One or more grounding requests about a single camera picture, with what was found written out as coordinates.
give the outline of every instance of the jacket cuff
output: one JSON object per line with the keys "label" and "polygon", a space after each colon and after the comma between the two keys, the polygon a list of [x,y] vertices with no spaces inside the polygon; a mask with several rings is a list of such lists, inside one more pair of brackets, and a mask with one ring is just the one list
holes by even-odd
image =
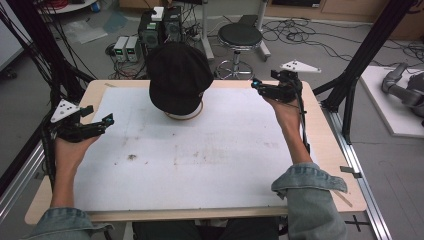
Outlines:
{"label": "jacket cuff", "polygon": [[315,188],[347,192],[346,183],[342,178],[331,176],[315,163],[292,165],[271,185],[271,190],[277,192],[281,199],[284,199],[287,190],[290,188]]}
{"label": "jacket cuff", "polygon": [[93,225],[88,214],[77,208],[50,208],[43,214],[32,233],[23,239],[73,231],[86,232],[91,236],[95,232],[112,228],[110,224]]}

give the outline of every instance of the denim sleeve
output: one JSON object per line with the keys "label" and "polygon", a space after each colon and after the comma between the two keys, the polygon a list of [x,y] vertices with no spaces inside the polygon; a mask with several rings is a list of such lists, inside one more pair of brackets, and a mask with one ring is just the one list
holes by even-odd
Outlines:
{"label": "denim sleeve", "polygon": [[96,232],[112,229],[110,224],[93,225],[86,212],[76,208],[50,208],[32,233],[22,239],[90,239]]}
{"label": "denim sleeve", "polygon": [[281,199],[287,197],[290,240],[347,239],[346,225],[329,191],[347,192],[342,178],[315,163],[300,163],[275,180],[271,189]]}

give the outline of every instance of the power supply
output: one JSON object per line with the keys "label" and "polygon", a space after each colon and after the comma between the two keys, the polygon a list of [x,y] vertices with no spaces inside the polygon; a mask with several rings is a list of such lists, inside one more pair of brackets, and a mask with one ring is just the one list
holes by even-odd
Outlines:
{"label": "power supply", "polygon": [[166,42],[182,42],[181,6],[168,8],[163,16]]}
{"label": "power supply", "polygon": [[162,22],[152,21],[151,14],[143,13],[141,15],[140,25],[138,26],[138,37],[140,38],[143,57],[146,58],[150,50],[163,44],[165,31]]}
{"label": "power supply", "polygon": [[115,52],[116,60],[118,62],[127,61],[127,51],[125,51],[125,46],[127,45],[128,37],[119,37],[118,41],[115,43],[113,47],[113,51]]}
{"label": "power supply", "polygon": [[129,37],[125,49],[127,51],[128,61],[138,62],[141,56],[141,46],[138,37]]}

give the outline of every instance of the black stool seat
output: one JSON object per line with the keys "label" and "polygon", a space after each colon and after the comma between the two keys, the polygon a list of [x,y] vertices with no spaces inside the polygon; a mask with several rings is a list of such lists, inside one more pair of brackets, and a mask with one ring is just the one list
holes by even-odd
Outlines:
{"label": "black stool seat", "polygon": [[255,27],[242,23],[231,23],[221,27],[218,31],[218,38],[224,44],[232,48],[242,50],[243,47],[256,48],[262,41],[261,32]]}

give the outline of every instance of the person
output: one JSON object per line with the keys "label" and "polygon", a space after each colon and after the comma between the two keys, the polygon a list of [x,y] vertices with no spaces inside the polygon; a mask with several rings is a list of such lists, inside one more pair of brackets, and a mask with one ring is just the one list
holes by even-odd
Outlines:
{"label": "person", "polygon": [[[296,100],[283,104],[264,99],[275,112],[293,161],[293,165],[271,185],[280,198],[287,198],[289,239],[347,239],[346,225],[329,192],[347,192],[346,184],[313,163],[300,137]],[[88,215],[73,204],[74,176],[85,152],[96,140],[68,143],[56,139],[57,172],[51,208],[24,239],[90,239],[93,233],[111,228],[107,224],[93,225]],[[201,239],[192,221],[144,222],[141,230],[143,240]],[[278,224],[275,218],[269,217],[230,219],[219,239],[278,239]]]}

